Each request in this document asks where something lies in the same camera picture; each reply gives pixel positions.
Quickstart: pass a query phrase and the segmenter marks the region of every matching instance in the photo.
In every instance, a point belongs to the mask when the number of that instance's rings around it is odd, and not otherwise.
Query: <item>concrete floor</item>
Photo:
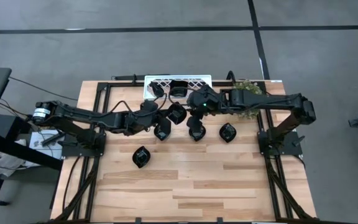
[[[358,25],[358,1],[254,2],[260,26]],[[245,0],[0,0],[0,29],[251,24]],[[358,30],[261,35],[271,79],[283,80],[287,93],[302,92],[316,109],[317,121],[298,131],[306,135],[302,146],[318,216],[358,223],[358,128],[347,124],[358,116]],[[209,73],[224,78],[233,70],[237,78],[262,78],[252,31],[0,34],[0,67],[71,97],[78,96],[83,80],[112,75]],[[37,101],[59,99],[15,81],[3,98],[26,113]],[[0,208],[0,223],[46,220],[56,172],[39,168],[20,176],[21,181],[7,181],[2,188],[0,199],[13,204]]]

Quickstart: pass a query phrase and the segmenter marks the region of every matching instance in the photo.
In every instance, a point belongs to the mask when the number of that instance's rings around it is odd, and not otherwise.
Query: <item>wooden tabletop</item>
[[[83,82],[77,107],[93,109],[97,83]],[[265,84],[269,93],[285,94],[282,82],[265,81]],[[126,100],[132,110],[138,110],[143,102],[143,88],[113,87],[108,109],[120,100]],[[126,110],[124,105],[120,105],[116,111],[123,110]],[[275,125],[288,115],[287,111],[272,111]],[[173,124],[171,135],[164,142],[152,131],[134,136],[108,133],[91,221],[134,222],[135,217],[145,222],[213,222],[216,217],[225,221],[274,221],[264,158],[257,143],[257,120],[217,115],[206,116],[202,122],[207,131],[199,142],[189,137],[186,121]],[[236,138],[229,144],[219,137],[220,127],[227,122],[237,129]],[[132,154],[141,146],[151,152],[151,160],[138,169],[132,162]],[[68,158],[63,163],[51,218],[62,212],[63,194],[74,160]],[[82,161],[81,158],[71,177],[66,206],[77,191]],[[282,156],[282,161],[289,191],[307,213],[315,216],[303,165],[293,156]],[[285,217],[278,189],[277,193]],[[86,192],[81,203],[80,218],[85,216],[87,195]]]

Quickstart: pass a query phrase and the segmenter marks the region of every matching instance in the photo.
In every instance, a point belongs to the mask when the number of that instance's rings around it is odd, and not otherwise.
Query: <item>black line on floor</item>
[[[354,26],[261,26],[259,30],[358,30],[358,25]]]
[[[32,30],[0,30],[0,34],[92,34],[92,33],[121,33],[121,32],[242,31],[242,30],[252,30],[252,29],[253,28],[251,26],[32,29]]]
[[[256,47],[258,49],[258,55],[260,60],[260,66],[262,67],[262,76],[264,80],[269,80],[269,70],[267,68],[267,61],[265,56],[264,45],[262,43],[262,37],[260,36],[258,19],[256,17],[256,11],[253,0],[248,0],[249,12],[251,14],[252,27],[254,28],[254,35],[256,41]]]

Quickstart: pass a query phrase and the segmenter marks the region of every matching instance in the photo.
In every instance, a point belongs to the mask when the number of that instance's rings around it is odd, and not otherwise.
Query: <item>green plant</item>
[[[249,90],[254,94],[258,94],[261,95],[262,94],[262,90],[260,89],[260,87],[258,86],[258,84],[252,83],[249,80],[244,80],[243,82],[237,82],[234,84],[234,88],[238,89],[238,90]],[[252,109],[252,110],[247,110],[244,113],[240,113],[238,114],[238,116],[240,118],[246,118],[246,119],[254,119],[256,118],[256,116],[258,115],[259,110],[258,109]]]

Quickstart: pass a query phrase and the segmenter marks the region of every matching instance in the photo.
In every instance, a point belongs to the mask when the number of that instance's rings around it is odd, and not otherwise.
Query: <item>desk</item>
[[[96,81],[83,82],[77,107],[93,109],[97,84]],[[265,86],[271,94],[285,94],[282,82],[266,81]],[[126,100],[137,110],[143,102],[142,96],[141,87],[111,88],[108,110],[120,100]],[[118,106],[116,111],[122,110],[126,110],[124,105]],[[288,115],[287,111],[272,111],[275,125]],[[229,144],[219,137],[219,129],[226,122],[237,129],[236,138]],[[172,125],[171,135],[164,142],[152,131],[130,137],[108,133],[99,164],[91,222],[134,222],[135,217],[145,222],[215,222],[216,217],[228,222],[274,221],[265,162],[257,144],[257,120],[218,115],[204,117],[203,123],[207,132],[199,142],[188,136],[186,121]],[[151,152],[152,158],[144,168],[138,169],[132,163],[132,154],[142,145]],[[74,160],[68,158],[63,163],[51,218],[62,212],[63,194]],[[71,177],[67,204],[77,191],[82,160]],[[282,161],[289,191],[307,213],[315,216],[303,165],[293,156],[282,156]],[[285,217],[278,189],[277,195],[282,217]],[[80,218],[85,215],[87,198],[85,193]]]

